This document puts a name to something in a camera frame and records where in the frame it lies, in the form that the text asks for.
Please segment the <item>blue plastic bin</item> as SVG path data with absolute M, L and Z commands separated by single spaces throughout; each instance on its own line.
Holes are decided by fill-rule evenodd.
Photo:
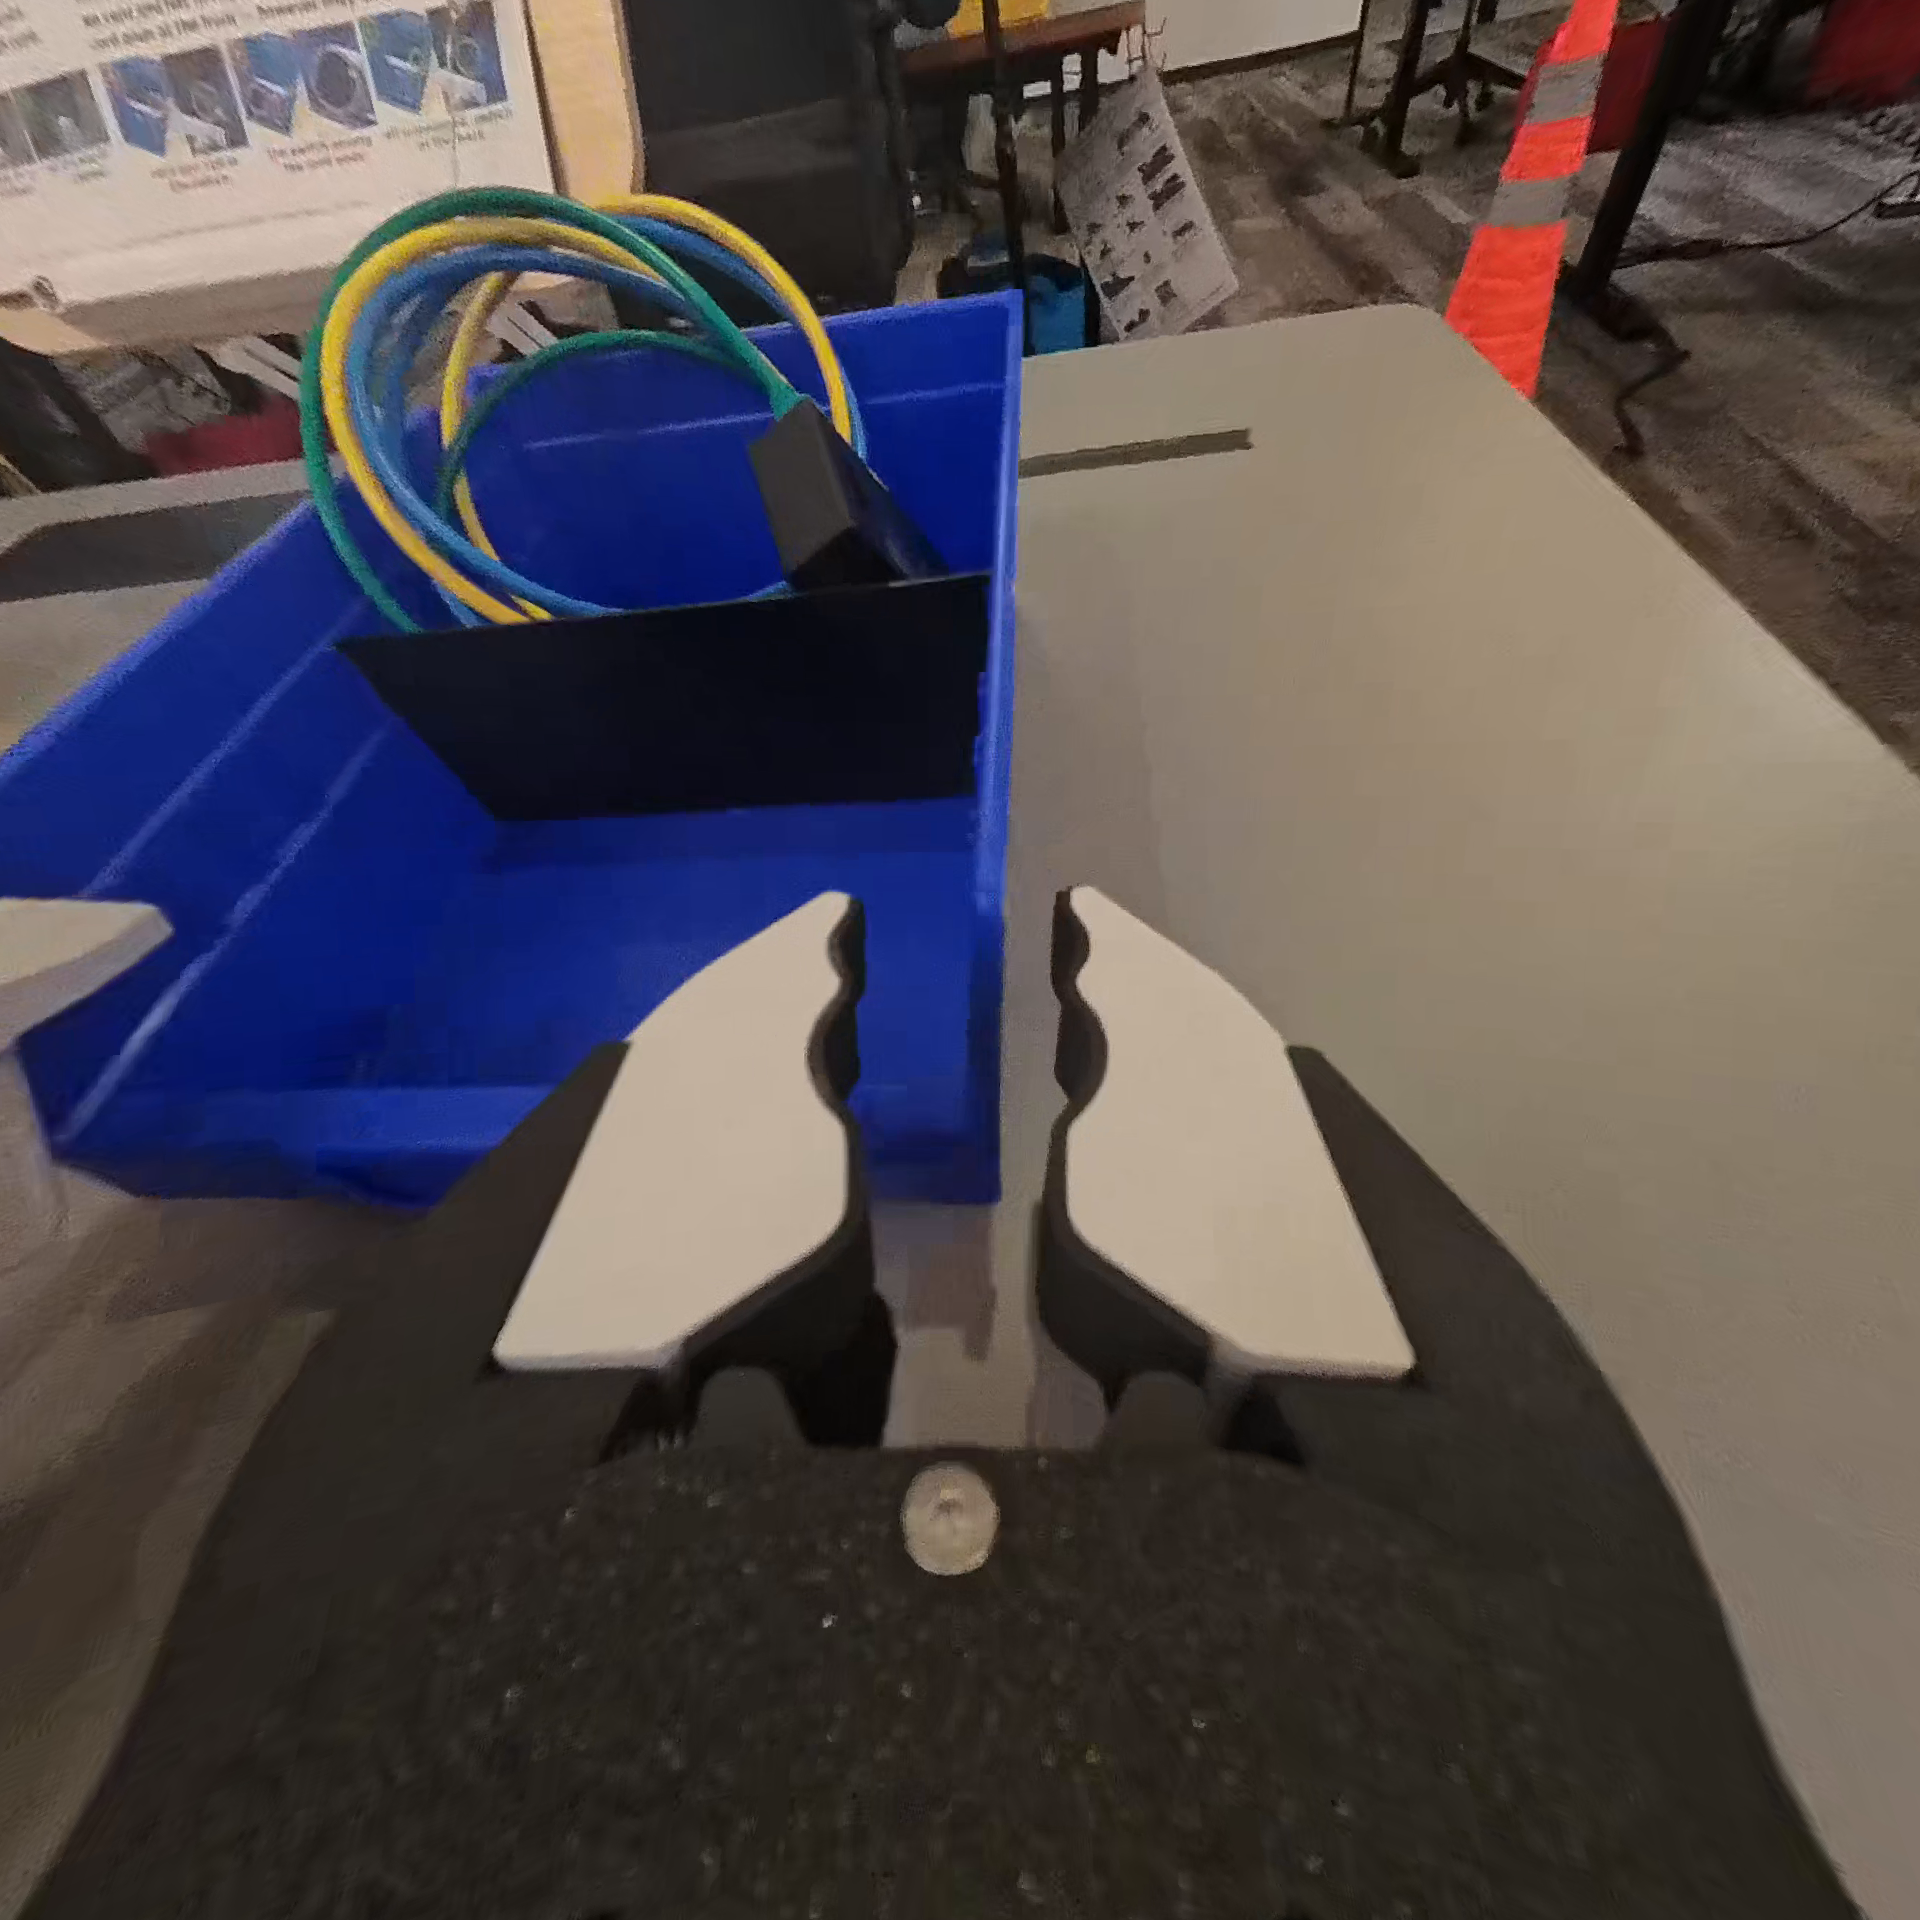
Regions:
M 972 789 L 498 821 L 337 651 L 405 631 L 297 506 L 4 751 L 4 895 L 172 925 L 20 1045 L 62 1159 L 146 1195 L 434 1203 L 595 1045 L 839 892 L 863 909 L 851 1109 L 875 1195 L 996 1200 L 1017 306 L 825 330 L 867 465 L 946 575 L 989 575 Z M 577 354 L 491 408 L 468 477 L 508 561 L 592 608 L 777 598 L 750 459 L 769 426 L 697 357 Z

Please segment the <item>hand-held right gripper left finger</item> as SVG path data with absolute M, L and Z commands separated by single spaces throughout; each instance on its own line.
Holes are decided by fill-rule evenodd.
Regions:
M 493 1336 L 501 1372 L 672 1370 L 849 1222 L 846 1096 L 817 1043 L 859 938 L 853 895 L 819 892 L 628 1033 Z

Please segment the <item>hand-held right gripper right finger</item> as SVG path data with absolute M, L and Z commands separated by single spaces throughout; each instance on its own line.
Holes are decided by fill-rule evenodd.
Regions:
M 1091 884 L 1058 892 L 1036 1308 L 1091 1380 L 1406 1380 L 1410 1334 L 1276 1025 Z

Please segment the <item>red box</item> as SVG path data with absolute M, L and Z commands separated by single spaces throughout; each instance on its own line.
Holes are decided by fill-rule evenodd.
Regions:
M 1668 42 L 1668 13 L 1619 16 L 1600 65 L 1588 154 L 1618 154 L 1637 129 Z

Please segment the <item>black divider of blue bin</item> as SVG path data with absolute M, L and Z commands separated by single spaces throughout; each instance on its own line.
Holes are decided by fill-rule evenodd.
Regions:
M 957 799 L 991 575 L 348 635 L 337 654 L 495 821 Z

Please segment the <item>blue bucket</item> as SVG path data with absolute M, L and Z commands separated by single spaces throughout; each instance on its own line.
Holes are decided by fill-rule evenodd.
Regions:
M 1091 282 L 1078 259 L 1058 251 L 1024 251 L 1022 274 L 1028 354 L 1063 354 L 1102 342 Z M 1014 285 L 1014 261 L 1008 251 L 968 246 L 941 259 L 934 277 L 934 295 L 954 300 L 1010 292 Z

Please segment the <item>hanging printed paper sheet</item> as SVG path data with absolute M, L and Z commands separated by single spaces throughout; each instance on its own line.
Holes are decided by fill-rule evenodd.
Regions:
M 1179 335 L 1236 297 L 1234 261 L 1151 65 L 1069 134 L 1056 183 L 1104 340 Z

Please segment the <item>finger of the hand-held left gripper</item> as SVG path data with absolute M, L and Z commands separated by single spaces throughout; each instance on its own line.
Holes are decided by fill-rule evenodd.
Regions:
M 1 1047 L 130 971 L 173 933 L 146 901 L 1 901 Z

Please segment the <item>instruction sheet on wooden board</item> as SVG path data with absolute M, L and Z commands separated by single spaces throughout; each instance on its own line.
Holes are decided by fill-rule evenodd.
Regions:
M 613 1 L 5 1 L 1 328 L 57 355 L 299 331 L 460 188 L 642 181 Z

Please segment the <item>orange traffic cone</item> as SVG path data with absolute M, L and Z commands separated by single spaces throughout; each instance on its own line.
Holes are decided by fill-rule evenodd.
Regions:
M 1446 303 L 1451 333 L 1525 400 L 1537 394 L 1618 1 L 1573 1 L 1535 60 L 1485 215 Z

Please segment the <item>black network switch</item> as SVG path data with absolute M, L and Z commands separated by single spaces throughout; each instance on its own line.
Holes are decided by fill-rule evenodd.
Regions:
M 808 395 L 747 445 L 756 487 L 793 591 L 948 575 L 948 561 Z

